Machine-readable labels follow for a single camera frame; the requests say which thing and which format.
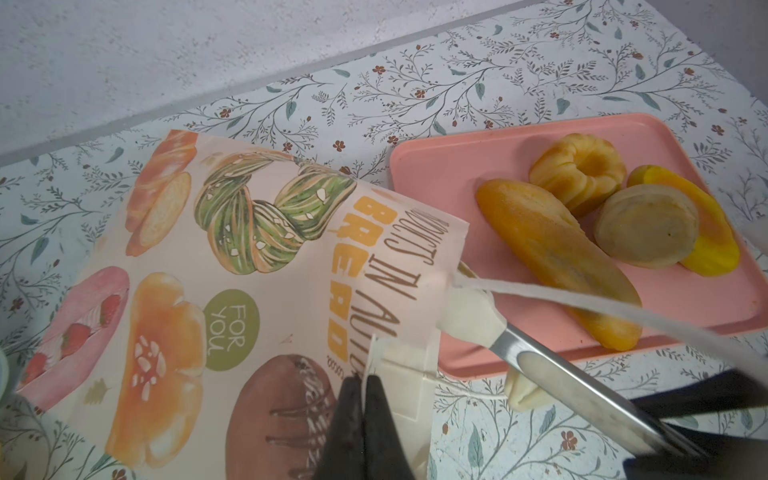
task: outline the pink strawberry pastry illustration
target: pink strawberry pastry illustration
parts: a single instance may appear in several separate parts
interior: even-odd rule
[[[27,364],[18,392],[47,410],[78,388],[118,327],[128,287],[128,274],[116,266],[73,286]]]

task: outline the white string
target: white string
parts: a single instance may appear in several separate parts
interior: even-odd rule
[[[433,375],[429,372],[423,372],[422,370],[415,369],[411,366],[403,365],[401,363],[393,362],[392,360],[389,360],[389,359],[382,359],[382,363],[386,363],[388,365],[394,366],[399,369],[410,370],[411,372],[420,373],[423,379],[429,380],[430,382],[436,383],[440,386],[444,386],[447,389],[454,390],[455,392],[460,392],[461,394],[466,395],[468,397],[472,397],[473,399],[478,399],[478,400],[507,400],[508,399],[506,395],[494,395],[492,393],[475,392],[474,390],[453,385],[441,379],[437,375]]]
[[[453,286],[547,300],[548,302],[573,306],[590,310],[591,312],[616,316],[641,326],[655,328],[681,342],[696,347],[708,355],[724,359],[768,389],[768,361],[762,356],[750,349],[739,347],[734,342],[719,337],[705,329],[697,328],[688,323],[666,319],[650,310],[645,310],[629,303],[601,296],[569,292],[549,286],[505,282],[502,280],[472,279],[462,275],[454,275]]]

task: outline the table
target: table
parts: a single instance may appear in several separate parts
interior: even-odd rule
[[[665,120],[738,228],[768,212],[768,109],[643,2],[533,5],[287,78],[0,169],[0,347],[12,372],[170,128],[269,145],[387,185],[415,137],[642,111]],[[768,272],[768,258],[755,252]],[[766,333],[737,342],[768,352]],[[587,362],[633,397],[727,366],[690,347]],[[499,392],[502,379],[470,382]],[[768,438],[768,409],[675,420]],[[4,478],[126,480],[129,470],[18,398],[2,410]],[[627,453],[562,404],[510,413],[439,390],[430,479],[620,478]]]

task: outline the green braided bread illustration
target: green braided bread illustration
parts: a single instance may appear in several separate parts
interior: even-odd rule
[[[197,225],[221,266],[236,275],[269,273],[290,263],[308,240],[323,235],[331,216],[355,190],[355,179],[312,162],[277,194],[274,203],[251,200],[251,175],[281,154],[234,154],[205,180],[195,201]]]

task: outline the pink tray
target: pink tray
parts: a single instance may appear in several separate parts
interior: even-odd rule
[[[484,278],[536,283],[533,275],[485,222],[475,203],[475,190],[485,180],[527,180],[528,169],[555,140],[580,132],[609,140],[619,150],[627,170],[643,164],[662,165],[705,188],[695,166],[670,129],[646,114],[556,121],[542,125],[479,131],[448,137],[408,141],[392,152],[394,189],[469,222],[462,255]],[[591,234],[594,214],[582,220]],[[705,278],[681,265],[647,270],[619,263],[643,300],[643,305],[667,318],[735,335],[768,326],[768,282],[739,239],[741,263],[725,276]],[[526,333],[564,358],[576,361],[617,353],[595,342],[559,306],[497,295],[496,306]],[[669,337],[646,329],[637,350],[675,345]],[[456,379],[477,379],[506,372],[506,363],[482,347],[443,334],[440,369]]]

